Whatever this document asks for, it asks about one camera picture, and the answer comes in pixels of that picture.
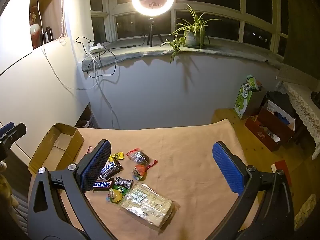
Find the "white power strip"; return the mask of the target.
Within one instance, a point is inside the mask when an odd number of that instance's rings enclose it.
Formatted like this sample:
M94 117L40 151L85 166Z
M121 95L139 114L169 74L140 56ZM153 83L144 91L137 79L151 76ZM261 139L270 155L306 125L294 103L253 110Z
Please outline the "white power strip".
M89 48L89 53L95 54L104 51L105 48L100 43L93 43Z

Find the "grey windowsill mat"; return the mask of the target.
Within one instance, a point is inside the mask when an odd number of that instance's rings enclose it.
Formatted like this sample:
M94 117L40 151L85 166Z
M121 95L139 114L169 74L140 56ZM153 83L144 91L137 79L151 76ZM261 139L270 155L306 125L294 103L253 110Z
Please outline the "grey windowsill mat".
M281 56L274 55L270 51L255 47L249 44L238 43L221 39L207 39L205 46L199 48L188 48L180 46L178 51L175 51L171 45L156 44L150 47L146 44L140 45L121 45L114 48L107 48L100 53L95 53L81 61L82 72L92 71L95 62L98 68L110 66L114 63L120 63L127 60L141 59L143 57L156 57L169 55L169 59L173 60L175 56L180 56L186 53L207 54L214 56L232 57L236 59L249 60L259 63L267 63L272 67L280 69L282 66Z

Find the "lace covered side table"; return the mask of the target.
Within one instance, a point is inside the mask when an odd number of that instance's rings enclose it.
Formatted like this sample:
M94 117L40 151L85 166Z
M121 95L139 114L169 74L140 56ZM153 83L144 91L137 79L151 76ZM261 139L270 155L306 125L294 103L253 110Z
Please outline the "lace covered side table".
M315 141L312 160L319 156L319 108L311 98L319 81L305 72L287 64L280 66L277 76L278 88L289 96L289 100L304 126Z

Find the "colourful egg-shaped toy candy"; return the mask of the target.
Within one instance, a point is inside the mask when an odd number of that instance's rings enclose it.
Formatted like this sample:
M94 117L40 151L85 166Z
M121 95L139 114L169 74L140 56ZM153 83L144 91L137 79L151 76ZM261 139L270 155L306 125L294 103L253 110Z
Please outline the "colourful egg-shaped toy candy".
M142 165L142 164L138 164L135 166L135 168L132 171L132 176L135 180L142 180L148 169L150 169L151 167L155 166L158 163L157 160L153 160L150 164L148 165Z

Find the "clear cracker pack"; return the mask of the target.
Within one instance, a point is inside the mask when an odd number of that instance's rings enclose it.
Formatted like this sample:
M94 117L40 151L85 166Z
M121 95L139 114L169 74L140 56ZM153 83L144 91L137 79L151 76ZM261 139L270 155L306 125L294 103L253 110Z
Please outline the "clear cracker pack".
M174 209L174 202L163 197L146 184L137 183L125 194L119 206L142 223L160 229Z

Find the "wooden wall shelf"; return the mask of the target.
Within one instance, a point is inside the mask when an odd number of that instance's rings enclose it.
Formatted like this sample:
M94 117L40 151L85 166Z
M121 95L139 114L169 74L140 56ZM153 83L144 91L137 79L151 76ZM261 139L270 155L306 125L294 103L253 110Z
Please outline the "wooden wall shelf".
M30 0L30 35L33 48L65 36L63 0Z

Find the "potted spider plant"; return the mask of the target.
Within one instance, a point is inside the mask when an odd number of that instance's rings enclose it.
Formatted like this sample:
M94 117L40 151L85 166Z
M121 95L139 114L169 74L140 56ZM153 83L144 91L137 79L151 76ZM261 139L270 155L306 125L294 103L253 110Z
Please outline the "potted spider plant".
M180 53L181 46L201 50L204 47L204 38L207 36L206 28L208 27L208 23L211 21L221 21L219 18L204 20L204 13L198 15L189 4L185 3L185 5L187 12L189 12L193 19L193 23L186 19L179 18L181 22L176 24L176 30L171 33L171 36L173 36L174 39L172 41L165 39L161 44L161 46L169 45L173 50L170 62L174 61L175 57Z

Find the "light green clear candy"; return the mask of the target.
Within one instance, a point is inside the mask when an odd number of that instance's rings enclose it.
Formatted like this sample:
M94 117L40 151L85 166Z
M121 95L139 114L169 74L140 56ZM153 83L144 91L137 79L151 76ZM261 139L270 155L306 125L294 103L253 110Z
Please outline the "light green clear candy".
M111 203L118 203L122 200L123 195L117 189L109 189L106 200Z

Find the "red clear brownie bag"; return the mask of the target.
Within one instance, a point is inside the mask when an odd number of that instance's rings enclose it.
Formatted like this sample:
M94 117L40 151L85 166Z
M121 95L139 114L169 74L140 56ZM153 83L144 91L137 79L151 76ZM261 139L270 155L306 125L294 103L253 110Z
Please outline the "red clear brownie bag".
M89 146L88 150L87 150L87 153L91 153L93 151L93 147L92 146Z

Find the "red clear small snack bag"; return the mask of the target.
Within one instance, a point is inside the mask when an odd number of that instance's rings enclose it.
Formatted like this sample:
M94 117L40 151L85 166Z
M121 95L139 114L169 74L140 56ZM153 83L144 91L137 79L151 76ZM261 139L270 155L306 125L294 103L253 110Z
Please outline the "red clear small snack bag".
M126 156L138 165L148 166L150 158L143 152L141 148L135 148L127 152Z

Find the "green paper bag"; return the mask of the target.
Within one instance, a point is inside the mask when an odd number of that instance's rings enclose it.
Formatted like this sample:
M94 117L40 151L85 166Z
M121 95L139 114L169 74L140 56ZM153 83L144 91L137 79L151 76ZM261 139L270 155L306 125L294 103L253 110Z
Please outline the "green paper bag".
M258 113L266 95L266 89L253 75L248 75L246 82L240 87L234 104L234 112L240 120Z

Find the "brown cardboard box tray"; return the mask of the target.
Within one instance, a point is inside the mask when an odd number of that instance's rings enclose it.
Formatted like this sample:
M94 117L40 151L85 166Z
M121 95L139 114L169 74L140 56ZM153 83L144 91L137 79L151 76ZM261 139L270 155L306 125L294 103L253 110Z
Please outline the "brown cardboard box tray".
M64 170L73 163L84 143L79 130L57 123L44 136L37 147L28 169L31 174L45 167L48 171Z

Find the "yellow candy packet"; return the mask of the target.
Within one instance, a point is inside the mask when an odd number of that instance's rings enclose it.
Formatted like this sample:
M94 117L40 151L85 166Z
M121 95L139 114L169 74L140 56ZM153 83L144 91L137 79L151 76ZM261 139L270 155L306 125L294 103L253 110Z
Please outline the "yellow candy packet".
M118 153L110 155L108 161L112 162L112 161L119 161L119 160L123 160L123 159L124 159L123 152L118 152Z

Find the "black white candy packet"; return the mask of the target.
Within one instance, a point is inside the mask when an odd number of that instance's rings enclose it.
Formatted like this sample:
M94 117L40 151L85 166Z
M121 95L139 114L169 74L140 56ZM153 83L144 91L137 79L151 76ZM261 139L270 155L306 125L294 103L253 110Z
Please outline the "black white candy packet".
M129 190L133 185L133 180L116 177L114 185L120 186Z

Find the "green candy packet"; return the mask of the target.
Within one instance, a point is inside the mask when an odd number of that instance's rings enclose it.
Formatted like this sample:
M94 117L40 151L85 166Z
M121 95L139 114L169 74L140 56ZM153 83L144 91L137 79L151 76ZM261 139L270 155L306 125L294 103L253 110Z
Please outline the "green candy packet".
M123 187L123 186L117 186L117 185L114 185L113 187L115 190L118 190L122 196L125 196L128 192L129 192L129 189Z

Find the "red box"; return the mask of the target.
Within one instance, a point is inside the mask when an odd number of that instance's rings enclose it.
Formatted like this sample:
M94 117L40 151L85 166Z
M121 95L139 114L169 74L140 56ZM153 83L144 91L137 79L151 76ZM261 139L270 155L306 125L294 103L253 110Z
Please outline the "red box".
M262 108L258 115L250 116L246 120L245 126L271 152L277 151L281 145L287 144L295 134L292 128L265 108Z

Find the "blue white Chinese Snickers bar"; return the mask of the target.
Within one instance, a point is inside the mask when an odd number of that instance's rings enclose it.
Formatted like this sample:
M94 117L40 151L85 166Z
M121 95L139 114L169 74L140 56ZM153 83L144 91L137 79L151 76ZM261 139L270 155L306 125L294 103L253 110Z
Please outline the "blue white Chinese Snickers bar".
M108 180L123 169L119 161L114 160L108 162L101 170L99 178L101 180Z

